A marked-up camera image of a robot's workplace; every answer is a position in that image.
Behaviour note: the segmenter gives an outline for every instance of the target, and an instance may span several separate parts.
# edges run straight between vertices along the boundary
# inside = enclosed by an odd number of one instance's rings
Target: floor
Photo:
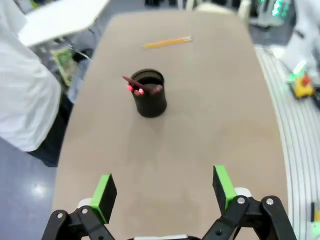
[[[118,13],[154,10],[154,8],[145,7],[144,1],[111,0],[99,19],[100,26],[106,26],[109,19]],[[164,1],[160,10],[169,8],[167,2]],[[28,0],[20,0],[20,3],[22,8],[28,11]],[[285,45],[292,31],[289,25],[286,23],[283,27],[271,28],[269,31],[255,27],[250,27],[249,30],[255,44]],[[79,46],[81,48],[92,46],[95,45],[94,42],[92,34],[85,32],[79,41]],[[2,196],[0,198],[2,213],[0,215],[0,239],[41,239],[51,213],[56,169],[46,167],[41,161],[15,149],[1,139],[0,153],[0,193]],[[312,199],[319,198],[319,192],[311,197]],[[305,236],[301,233],[302,238],[298,239],[306,239]]]
[[[258,60],[274,105],[288,189],[288,217],[299,240],[310,240],[311,203],[320,199],[320,111],[311,98],[297,101],[288,87],[288,71],[276,48],[256,45]]]

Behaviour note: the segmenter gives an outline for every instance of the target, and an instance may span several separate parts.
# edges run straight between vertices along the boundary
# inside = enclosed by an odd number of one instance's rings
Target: green gripper pad
[[[110,221],[112,209],[117,196],[117,188],[111,174],[102,175],[90,202],[92,207],[101,217],[103,224]]]
[[[237,196],[228,172],[223,165],[213,166],[212,186],[220,212],[223,214],[227,209],[229,202]]]

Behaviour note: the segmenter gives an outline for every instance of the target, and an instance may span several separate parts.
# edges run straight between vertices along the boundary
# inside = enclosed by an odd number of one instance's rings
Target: white desk
[[[21,42],[33,47],[90,28],[110,0],[59,0],[26,15]]]

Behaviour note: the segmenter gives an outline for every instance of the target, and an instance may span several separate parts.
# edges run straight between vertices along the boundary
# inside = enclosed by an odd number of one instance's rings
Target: sleeve
[[[15,34],[25,26],[27,19],[14,0],[1,0],[6,26]]]

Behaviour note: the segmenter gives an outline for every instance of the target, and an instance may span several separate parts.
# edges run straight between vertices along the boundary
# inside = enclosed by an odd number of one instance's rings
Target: beige table
[[[142,48],[187,36],[193,41]],[[168,107],[154,119],[137,113],[121,78],[144,68],[165,77]],[[75,210],[111,172],[118,195],[108,228],[116,239],[202,237],[220,216],[212,188],[217,164],[235,187],[257,200],[276,195],[287,207],[278,125],[245,26],[237,16],[214,13],[116,16],[71,116],[54,209]],[[252,232],[243,229],[238,239],[256,239]]]

